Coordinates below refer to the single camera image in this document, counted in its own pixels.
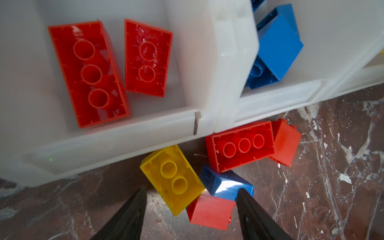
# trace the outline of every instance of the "brown marble floor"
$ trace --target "brown marble floor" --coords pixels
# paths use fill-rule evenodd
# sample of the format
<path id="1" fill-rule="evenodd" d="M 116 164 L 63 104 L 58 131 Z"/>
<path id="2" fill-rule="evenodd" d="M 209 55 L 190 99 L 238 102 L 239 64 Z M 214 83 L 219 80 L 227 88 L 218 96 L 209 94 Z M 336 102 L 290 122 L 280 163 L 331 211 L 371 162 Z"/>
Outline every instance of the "brown marble floor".
<path id="1" fill-rule="evenodd" d="M 263 159 L 235 169 L 294 239 L 384 239 L 384 85 L 292 110 L 303 136 L 291 167 Z M 179 145 L 197 174 L 204 139 Z M 177 217 L 139 169 L 147 154 L 26 188 L 0 181 L 0 239 L 90 239 L 144 184 L 141 239 L 242 239 L 237 209 L 227 231 Z"/>

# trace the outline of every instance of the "yellow object in bin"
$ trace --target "yellow object in bin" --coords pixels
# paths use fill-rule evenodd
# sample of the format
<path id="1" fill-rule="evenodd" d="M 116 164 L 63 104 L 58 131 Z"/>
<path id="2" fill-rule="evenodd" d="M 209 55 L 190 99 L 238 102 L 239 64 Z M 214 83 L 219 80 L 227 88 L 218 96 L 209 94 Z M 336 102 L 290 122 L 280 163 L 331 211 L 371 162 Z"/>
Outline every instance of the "yellow object in bin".
<path id="1" fill-rule="evenodd" d="M 154 151 L 140 168 L 175 216 L 205 189 L 177 145 Z"/>

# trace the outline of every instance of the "white plastic wall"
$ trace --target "white plastic wall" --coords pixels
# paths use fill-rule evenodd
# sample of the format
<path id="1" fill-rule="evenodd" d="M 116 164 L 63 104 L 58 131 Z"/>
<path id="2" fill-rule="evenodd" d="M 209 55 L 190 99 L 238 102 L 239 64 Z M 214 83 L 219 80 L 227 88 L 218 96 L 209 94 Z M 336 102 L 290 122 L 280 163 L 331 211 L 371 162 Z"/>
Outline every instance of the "white plastic wall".
<path id="1" fill-rule="evenodd" d="M 124 76 L 125 18 L 174 33 L 165 97 L 127 93 L 131 118 L 80 129 L 47 26 L 101 20 Z M 0 32 L 0 177 L 26 186 L 213 133 L 258 51 L 248 0 L 1 1 Z"/>
<path id="2" fill-rule="evenodd" d="M 246 88 L 235 103 L 223 108 L 215 132 L 338 96 L 384 47 L 384 1 L 265 0 L 255 12 L 256 22 L 288 3 L 304 48 L 280 83 Z M 369 71 L 363 72 L 368 77 Z M 355 81 L 351 91 L 372 84 L 367 81 Z"/>

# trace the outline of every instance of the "toy building block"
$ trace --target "toy building block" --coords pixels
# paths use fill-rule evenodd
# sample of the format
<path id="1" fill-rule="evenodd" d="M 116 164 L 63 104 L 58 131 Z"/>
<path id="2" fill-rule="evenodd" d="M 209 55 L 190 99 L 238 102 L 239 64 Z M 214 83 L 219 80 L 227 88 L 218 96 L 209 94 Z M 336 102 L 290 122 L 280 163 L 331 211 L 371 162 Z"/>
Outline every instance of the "toy building block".
<path id="1" fill-rule="evenodd" d="M 235 201 L 240 188 L 244 188 L 250 195 L 254 195 L 253 185 L 232 171 L 220 174 L 204 165 L 201 170 L 200 180 L 214 197 Z"/>
<path id="2" fill-rule="evenodd" d="M 281 81 L 303 48 L 292 4 L 274 8 L 257 32 L 260 49 L 245 84 L 251 89 Z"/>
<path id="3" fill-rule="evenodd" d="M 173 33 L 129 19 L 124 31 L 126 90 L 164 97 Z"/>
<path id="4" fill-rule="evenodd" d="M 301 133 L 295 126 L 288 125 L 287 120 L 281 118 L 272 121 L 272 129 L 275 153 L 269 158 L 290 167 L 300 143 Z"/>
<path id="5" fill-rule="evenodd" d="M 256 9 L 264 2 L 265 0 L 251 0 L 253 11 L 256 11 Z"/>
<path id="6" fill-rule="evenodd" d="M 192 224 L 226 230 L 232 220 L 234 201 L 211 196 L 204 190 L 187 208 Z"/>
<path id="7" fill-rule="evenodd" d="M 175 216 L 205 189 L 177 145 L 154 151 L 140 168 Z"/>
<path id="8" fill-rule="evenodd" d="M 80 128 L 131 115 L 112 43 L 101 21 L 50 26 Z"/>
<path id="9" fill-rule="evenodd" d="M 275 153 L 270 121 L 252 122 L 205 137 L 209 163 L 225 172 Z"/>

